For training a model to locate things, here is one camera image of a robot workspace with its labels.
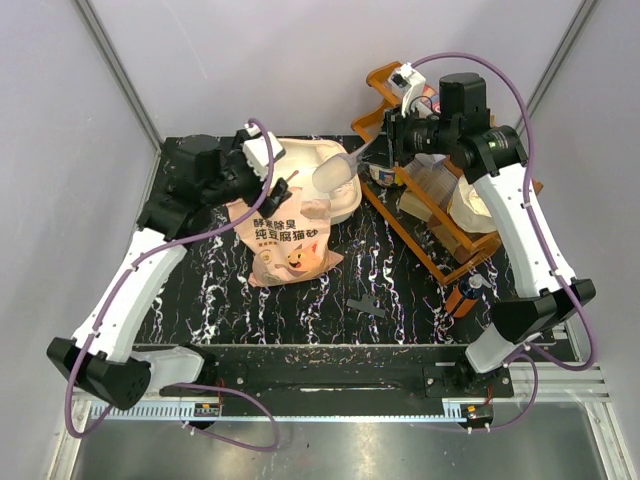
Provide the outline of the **pink cat litter bag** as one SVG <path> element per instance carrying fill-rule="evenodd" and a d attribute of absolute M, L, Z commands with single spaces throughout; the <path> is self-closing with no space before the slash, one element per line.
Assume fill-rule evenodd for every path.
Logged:
<path fill-rule="evenodd" d="M 329 247 L 331 202 L 298 170 L 287 178 L 291 197 L 269 218 L 259 213 L 234 228 L 253 253 L 248 282 L 271 287 L 315 279 L 335 268 L 343 256 Z"/>

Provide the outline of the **clear plastic scoop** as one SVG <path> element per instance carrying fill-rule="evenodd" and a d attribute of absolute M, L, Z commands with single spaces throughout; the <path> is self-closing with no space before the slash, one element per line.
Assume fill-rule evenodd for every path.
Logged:
<path fill-rule="evenodd" d="M 337 153 L 319 165 L 312 175 L 314 188 L 321 193 L 330 193 L 351 181 L 372 143 L 369 141 L 351 153 Z"/>

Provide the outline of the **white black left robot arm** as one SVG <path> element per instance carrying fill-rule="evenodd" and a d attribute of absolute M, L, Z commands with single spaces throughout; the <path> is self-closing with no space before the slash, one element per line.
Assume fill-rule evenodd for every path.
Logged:
<path fill-rule="evenodd" d="M 129 250 L 107 292 L 71 338 L 54 338 L 47 356 L 76 388 L 128 410 L 150 392 L 182 383 L 195 395 L 213 390 L 214 358 L 194 345 L 137 353 L 147 311 L 188 248 L 182 239 L 209 227 L 212 209 L 240 201 L 264 217 L 290 197 L 269 162 L 285 149 L 273 134 L 246 126 L 224 150 L 210 135 L 169 137 L 170 169 L 144 204 Z"/>

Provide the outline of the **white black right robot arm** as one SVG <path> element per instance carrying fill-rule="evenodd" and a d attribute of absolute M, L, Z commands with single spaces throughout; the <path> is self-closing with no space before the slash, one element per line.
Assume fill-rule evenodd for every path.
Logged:
<path fill-rule="evenodd" d="M 454 373 L 458 390 L 476 396 L 526 342 L 583 315 L 595 287 L 576 277 L 555 243 L 527 169 L 529 156 L 512 127 L 492 124 L 480 75 L 442 77 L 436 111 L 423 103 L 426 80 L 411 65 L 396 68 L 389 83 L 402 98 L 385 115 L 392 158 L 405 164 L 417 154 L 448 157 L 488 208 L 511 263 L 516 298 L 493 305 L 490 326 L 468 345 Z"/>

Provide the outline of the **black plastic clip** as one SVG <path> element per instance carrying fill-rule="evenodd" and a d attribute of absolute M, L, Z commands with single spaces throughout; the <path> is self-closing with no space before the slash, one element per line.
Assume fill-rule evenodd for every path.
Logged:
<path fill-rule="evenodd" d="M 384 318 L 386 311 L 376 305 L 376 298 L 370 295 L 363 295 L 360 299 L 348 299 L 346 305 L 359 312 L 373 315 L 378 318 Z"/>

